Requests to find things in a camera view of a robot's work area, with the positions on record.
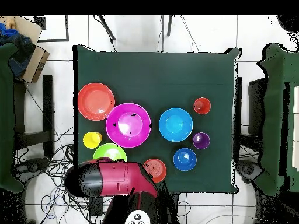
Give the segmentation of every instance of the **red plate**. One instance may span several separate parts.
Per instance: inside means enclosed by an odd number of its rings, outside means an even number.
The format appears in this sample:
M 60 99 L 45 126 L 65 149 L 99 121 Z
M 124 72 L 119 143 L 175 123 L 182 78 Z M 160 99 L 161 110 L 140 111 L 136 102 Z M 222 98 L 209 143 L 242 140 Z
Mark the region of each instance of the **red plate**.
M 87 84 L 78 94 L 79 112 L 89 120 L 104 120 L 114 105 L 115 98 L 111 89 L 102 83 Z
M 159 159 L 149 159 L 143 165 L 145 171 L 152 175 L 154 183 L 161 182 L 166 176 L 166 166 Z

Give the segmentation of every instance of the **blue plate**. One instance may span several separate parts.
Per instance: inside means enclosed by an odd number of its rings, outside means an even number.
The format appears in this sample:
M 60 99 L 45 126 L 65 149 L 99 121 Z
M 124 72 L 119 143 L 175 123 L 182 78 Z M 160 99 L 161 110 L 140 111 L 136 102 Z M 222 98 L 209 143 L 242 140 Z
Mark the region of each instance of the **blue plate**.
M 192 118 L 181 108 L 171 108 L 165 111 L 159 120 L 161 135 L 171 142 L 185 140 L 192 132 Z
M 196 165 L 196 155 L 191 149 L 179 149 L 173 156 L 173 164 L 180 171 L 189 171 Z

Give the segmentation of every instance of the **green tablecloth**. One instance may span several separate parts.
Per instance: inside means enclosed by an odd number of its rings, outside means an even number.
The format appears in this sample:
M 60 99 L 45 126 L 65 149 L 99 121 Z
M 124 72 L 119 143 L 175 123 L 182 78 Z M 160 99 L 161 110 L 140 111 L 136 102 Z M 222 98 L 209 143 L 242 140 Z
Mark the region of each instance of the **green tablecloth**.
M 152 121 L 148 139 L 140 146 L 124 149 L 128 160 L 144 163 L 161 159 L 167 168 L 165 182 L 170 192 L 235 193 L 231 185 L 232 109 L 234 62 L 239 49 L 227 53 L 95 52 L 78 45 L 78 91 L 91 82 L 111 88 L 116 105 L 132 102 L 143 106 Z M 211 111 L 198 115 L 193 103 L 199 97 L 211 101 Z M 172 107 L 185 109 L 193 119 L 193 131 L 183 142 L 169 142 L 159 133 L 161 114 Z M 89 131 L 103 135 L 101 144 L 111 142 L 106 120 L 90 121 L 78 113 L 78 160 L 92 159 L 95 150 L 83 145 Z M 192 136 L 206 132 L 211 139 L 205 150 L 193 147 Z M 197 155 L 191 171 L 179 171 L 173 155 L 179 148 L 190 148 Z
M 264 172 L 256 178 L 255 184 L 269 196 L 280 191 L 299 193 L 299 173 L 292 167 L 294 88 L 299 86 L 299 52 L 288 51 L 280 44 L 269 44 L 263 49 L 260 65 L 268 85 L 264 97 L 263 153 L 260 159 Z M 283 109 L 285 89 L 289 99 L 285 97 L 287 107 Z
M 21 182 L 11 175 L 15 140 L 15 112 L 13 110 L 13 73 L 8 59 L 18 48 L 7 43 L 0 46 L 0 188 L 13 193 L 24 190 Z

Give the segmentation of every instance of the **white tile floor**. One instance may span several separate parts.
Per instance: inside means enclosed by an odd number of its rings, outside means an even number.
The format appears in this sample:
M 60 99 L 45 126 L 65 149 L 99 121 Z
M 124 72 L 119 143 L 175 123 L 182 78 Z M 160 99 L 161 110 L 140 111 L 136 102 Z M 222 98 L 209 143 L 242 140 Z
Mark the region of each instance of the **white tile floor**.
M 162 50 L 162 38 L 159 46 L 158 38 L 161 32 L 160 15 L 123 15 L 106 16 L 106 21 L 116 36 L 117 51 L 148 51 Z M 286 48 L 296 49 L 288 34 L 279 26 L 276 15 L 186 15 L 187 25 L 197 43 L 199 51 L 222 53 L 228 48 L 242 48 L 239 59 L 239 76 L 243 77 L 242 91 L 242 124 L 248 125 L 248 82 L 263 77 L 262 70 L 256 62 L 262 58 L 262 49 L 267 43 L 279 42 Z M 42 33 L 43 39 L 64 39 L 64 16 L 46 16 L 48 31 Z M 164 52 L 188 52 L 192 50 L 192 42 L 179 15 L 173 17 L 170 37 L 166 36 L 168 15 L 164 16 Z M 107 33 L 93 16 L 68 16 L 69 42 L 45 42 L 39 46 L 46 49 L 50 56 L 42 75 L 52 75 L 54 80 L 54 127 L 58 134 L 71 128 L 73 122 L 73 71 L 72 45 L 83 44 L 97 51 L 113 51 Z M 32 96 L 41 106 L 42 75 L 37 83 L 28 85 Z M 25 123 L 26 131 L 41 131 L 42 113 L 26 92 Z M 63 145 L 73 143 L 73 130 L 61 138 Z M 242 132 L 247 133 L 247 127 L 242 126 Z M 25 158 L 43 156 L 42 145 L 30 147 Z M 189 204 L 178 207 L 180 224 L 252 224 L 255 216 L 255 195 L 251 184 L 244 184 L 239 175 L 235 175 L 235 183 L 239 192 L 227 194 L 181 194 L 180 201 Z M 41 210 L 41 200 L 50 195 L 55 188 L 52 180 L 45 174 L 31 180 L 26 193 L 26 213 L 28 219 L 38 223 L 44 218 Z M 43 209 L 49 198 L 44 198 Z M 51 210 L 54 219 L 46 219 L 43 224 L 57 224 L 66 211 L 66 205 L 56 205 Z M 103 217 L 92 217 L 99 224 Z M 88 224 L 79 211 L 70 209 L 60 224 Z

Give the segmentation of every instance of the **yellow cup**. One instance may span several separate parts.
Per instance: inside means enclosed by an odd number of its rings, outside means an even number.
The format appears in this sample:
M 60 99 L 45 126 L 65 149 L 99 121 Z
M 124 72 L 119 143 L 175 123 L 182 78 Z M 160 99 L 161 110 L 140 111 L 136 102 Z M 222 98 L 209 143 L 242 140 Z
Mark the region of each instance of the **yellow cup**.
M 83 137 L 83 143 L 89 149 L 95 149 L 101 141 L 102 135 L 98 132 L 87 132 Z

